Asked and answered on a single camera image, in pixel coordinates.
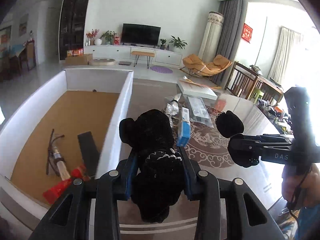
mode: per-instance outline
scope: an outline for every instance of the orange lounge chair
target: orange lounge chair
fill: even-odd
[[[189,70],[189,77],[196,74],[198,76],[213,76],[224,71],[231,65],[231,61],[227,58],[217,55],[213,62],[205,64],[197,55],[191,54],[182,59],[183,64]]]

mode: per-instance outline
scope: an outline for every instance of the dark cabinet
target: dark cabinet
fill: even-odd
[[[88,0],[63,0],[59,33],[60,60],[66,58],[67,50],[83,48],[87,6]]]

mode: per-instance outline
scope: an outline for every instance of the plant pot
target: plant pot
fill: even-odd
[[[173,51],[173,52],[176,52],[176,53],[182,54],[182,49],[177,48],[177,47],[173,47],[173,48],[172,48],[172,51]]]
[[[102,39],[95,39],[94,40],[95,45],[101,45],[102,44]]]

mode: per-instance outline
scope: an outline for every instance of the flat screen tv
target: flat screen tv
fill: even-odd
[[[122,43],[158,45],[160,27],[124,23],[122,28]]]

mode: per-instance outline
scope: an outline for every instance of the human hand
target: human hand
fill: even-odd
[[[285,174],[285,168],[282,172],[282,196],[286,201],[291,201],[296,186],[302,181],[304,175],[288,176]],[[302,203],[303,207],[314,207],[320,204],[320,172],[318,167],[313,163],[311,171],[301,184],[301,188],[306,188],[307,193]]]

